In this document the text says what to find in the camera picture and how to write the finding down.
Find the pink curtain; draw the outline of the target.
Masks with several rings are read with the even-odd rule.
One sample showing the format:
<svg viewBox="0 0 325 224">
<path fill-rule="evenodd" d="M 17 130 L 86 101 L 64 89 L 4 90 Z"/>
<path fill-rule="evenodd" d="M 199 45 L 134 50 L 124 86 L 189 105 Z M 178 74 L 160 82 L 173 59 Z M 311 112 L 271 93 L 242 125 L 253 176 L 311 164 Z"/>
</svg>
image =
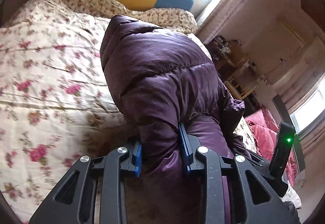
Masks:
<svg viewBox="0 0 325 224">
<path fill-rule="evenodd" d="M 212 0 L 197 17 L 196 36 L 209 43 L 248 0 Z"/>
</svg>

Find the pink ruffled quilt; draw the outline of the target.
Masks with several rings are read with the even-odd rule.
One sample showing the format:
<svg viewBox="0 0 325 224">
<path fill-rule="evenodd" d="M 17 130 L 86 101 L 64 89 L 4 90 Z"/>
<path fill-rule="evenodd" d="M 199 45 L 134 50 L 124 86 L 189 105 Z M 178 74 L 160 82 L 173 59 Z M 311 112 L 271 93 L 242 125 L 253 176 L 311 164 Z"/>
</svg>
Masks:
<svg viewBox="0 0 325 224">
<path fill-rule="evenodd" d="M 271 161 L 279 132 L 279 125 L 276 123 L 271 112 L 265 106 L 262 106 L 253 114 L 245 117 L 245 121 L 255 140 L 258 155 Z M 294 186 L 298 174 L 298 167 L 293 150 L 290 152 L 285 172 L 290 185 Z"/>
</svg>

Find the wooden side table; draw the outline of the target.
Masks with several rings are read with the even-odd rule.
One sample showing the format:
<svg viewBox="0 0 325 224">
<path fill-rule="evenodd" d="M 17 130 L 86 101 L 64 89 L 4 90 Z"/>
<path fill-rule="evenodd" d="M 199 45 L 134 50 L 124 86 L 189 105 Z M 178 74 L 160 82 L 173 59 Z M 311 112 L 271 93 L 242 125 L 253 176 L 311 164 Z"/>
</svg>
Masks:
<svg viewBox="0 0 325 224">
<path fill-rule="evenodd" d="M 206 48 L 222 81 L 229 80 L 248 62 L 248 55 L 243 51 L 238 40 L 227 41 L 223 36 L 217 35 L 206 45 Z"/>
</svg>

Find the wooden chair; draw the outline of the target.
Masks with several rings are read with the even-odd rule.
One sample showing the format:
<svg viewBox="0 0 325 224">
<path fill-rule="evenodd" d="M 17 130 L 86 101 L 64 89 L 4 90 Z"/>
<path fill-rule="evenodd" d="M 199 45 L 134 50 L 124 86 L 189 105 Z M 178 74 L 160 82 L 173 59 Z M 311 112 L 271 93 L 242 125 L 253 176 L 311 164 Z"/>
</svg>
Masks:
<svg viewBox="0 0 325 224">
<path fill-rule="evenodd" d="M 257 89 L 257 74 L 252 67 L 242 66 L 224 84 L 234 98 L 243 100 Z"/>
</svg>

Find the purple quilted down jacket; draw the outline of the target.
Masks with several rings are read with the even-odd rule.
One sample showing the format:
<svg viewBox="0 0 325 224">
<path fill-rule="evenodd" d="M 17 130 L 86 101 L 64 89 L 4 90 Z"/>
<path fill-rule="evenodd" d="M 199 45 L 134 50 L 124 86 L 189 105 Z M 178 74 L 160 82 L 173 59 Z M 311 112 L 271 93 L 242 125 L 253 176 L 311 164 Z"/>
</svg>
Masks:
<svg viewBox="0 0 325 224">
<path fill-rule="evenodd" d="M 114 16 L 100 49 L 112 99 L 138 130 L 144 187 L 166 223 L 197 223 L 199 181 L 182 168 L 179 124 L 218 155 L 247 153 L 235 133 L 244 102 L 234 99 L 211 59 L 188 36 Z"/>
</svg>

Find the small-floral cream pillow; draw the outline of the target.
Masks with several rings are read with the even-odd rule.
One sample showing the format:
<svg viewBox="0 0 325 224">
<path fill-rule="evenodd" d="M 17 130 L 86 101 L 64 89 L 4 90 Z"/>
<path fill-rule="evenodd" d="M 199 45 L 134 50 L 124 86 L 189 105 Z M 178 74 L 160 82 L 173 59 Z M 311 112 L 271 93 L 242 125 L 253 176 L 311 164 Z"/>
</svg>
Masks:
<svg viewBox="0 0 325 224">
<path fill-rule="evenodd" d="M 85 13 L 94 17 L 111 19 L 116 15 L 124 15 L 184 34 L 195 33 L 197 28 L 194 15 L 181 8 L 151 8 L 147 11 L 134 11 L 129 10 L 117 0 L 61 1 L 74 12 Z"/>
</svg>

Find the floral cream bed quilt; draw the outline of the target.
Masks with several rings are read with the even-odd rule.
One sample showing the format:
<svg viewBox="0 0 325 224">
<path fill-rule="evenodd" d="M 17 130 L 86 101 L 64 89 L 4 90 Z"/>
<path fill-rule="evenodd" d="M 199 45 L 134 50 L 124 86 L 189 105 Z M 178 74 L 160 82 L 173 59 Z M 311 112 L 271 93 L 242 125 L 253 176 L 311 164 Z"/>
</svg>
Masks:
<svg viewBox="0 0 325 224">
<path fill-rule="evenodd" d="M 133 132 L 101 69 L 109 22 L 29 0 L 1 27 L 1 192 L 20 223 L 77 158 L 105 155 Z"/>
</svg>

